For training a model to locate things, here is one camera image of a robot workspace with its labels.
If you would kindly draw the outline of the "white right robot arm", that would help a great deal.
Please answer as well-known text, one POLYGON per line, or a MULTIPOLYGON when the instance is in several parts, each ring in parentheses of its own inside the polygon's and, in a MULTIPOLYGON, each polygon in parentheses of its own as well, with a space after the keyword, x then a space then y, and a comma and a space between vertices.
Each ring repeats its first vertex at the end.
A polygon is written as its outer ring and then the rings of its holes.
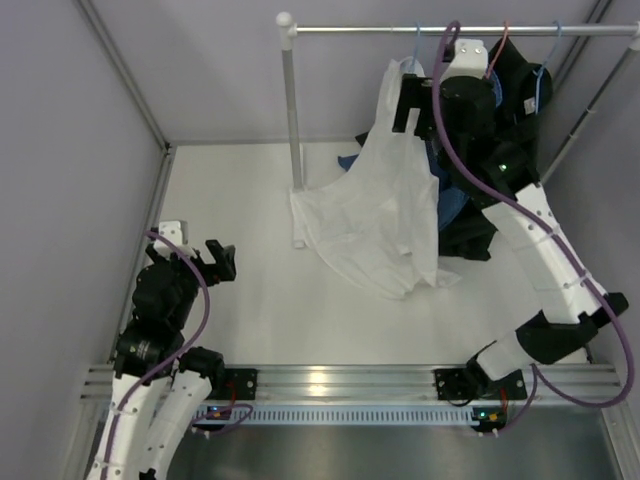
POLYGON ((513 332, 493 341, 461 369, 472 395, 490 396, 512 373, 552 365, 580 350, 606 325, 617 327, 629 303, 608 292, 583 266, 547 201, 527 137, 498 116, 486 79, 454 76, 443 81, 401 77, 393 130, 437 139, 440 166, 452 183, 499 232, 537 295, 540 309, 513 332))

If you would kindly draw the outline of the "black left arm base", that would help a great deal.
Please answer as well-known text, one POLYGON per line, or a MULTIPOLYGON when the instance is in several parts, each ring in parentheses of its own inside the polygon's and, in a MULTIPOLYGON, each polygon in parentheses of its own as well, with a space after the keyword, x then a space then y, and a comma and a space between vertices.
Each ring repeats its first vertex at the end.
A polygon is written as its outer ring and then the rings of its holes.
POLYGON ((215 401, 253 401, 258 387, 258 370, 226 368, 214 376, 213 389, 206 397, 215 401))

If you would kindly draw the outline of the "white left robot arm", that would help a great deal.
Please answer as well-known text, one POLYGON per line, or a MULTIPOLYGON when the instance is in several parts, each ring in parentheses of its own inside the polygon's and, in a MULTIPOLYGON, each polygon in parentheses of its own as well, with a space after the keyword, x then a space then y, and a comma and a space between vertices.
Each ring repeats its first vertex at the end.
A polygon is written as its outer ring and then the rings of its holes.
POLYGON ((151 234, 150 263, 136 278, 132 318, 115 348, 111 399, 90 479, 164 479, 196 408, 223 393, 222 354, 184 338, 193 304, 237 275, 234 246, 187 245, 151 234))

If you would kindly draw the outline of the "white shirt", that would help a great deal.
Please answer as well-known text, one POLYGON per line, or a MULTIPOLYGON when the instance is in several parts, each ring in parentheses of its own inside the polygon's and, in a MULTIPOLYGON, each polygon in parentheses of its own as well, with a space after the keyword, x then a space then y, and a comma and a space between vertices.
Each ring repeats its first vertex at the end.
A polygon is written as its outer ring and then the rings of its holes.
POLYGON ((394 300, 419 284, 448 288, 460 279, 439 264, 439 180, 425 144, 392 130, 406 73, 424 70, 409 57, 389 63, 374 124, 349 170, 290 197, 307 247, 348 282, 394 300))

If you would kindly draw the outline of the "light blue hanger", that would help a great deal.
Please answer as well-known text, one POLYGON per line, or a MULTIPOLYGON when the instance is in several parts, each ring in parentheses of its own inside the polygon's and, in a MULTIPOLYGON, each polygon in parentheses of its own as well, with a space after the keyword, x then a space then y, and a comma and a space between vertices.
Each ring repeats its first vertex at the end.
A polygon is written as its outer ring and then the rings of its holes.
POLYGON ((416 39, 414 43, 414 49, 411 56, 411 60, 409 62, 406 62, 405 60, 403 60, 400 65, 401 80, 404 80, 404 77, 409 75, 411 78, 415 78, 418 80, 418 83, 417 83, 418 87, 424 87, 428 85, 428 79, 424 76, 423 72, 419 74, 416 71, 416 64, 419 62, 420 51, 421 51, 422 24, 420 22, 416 22, 415 27, 416 27, 416 39))

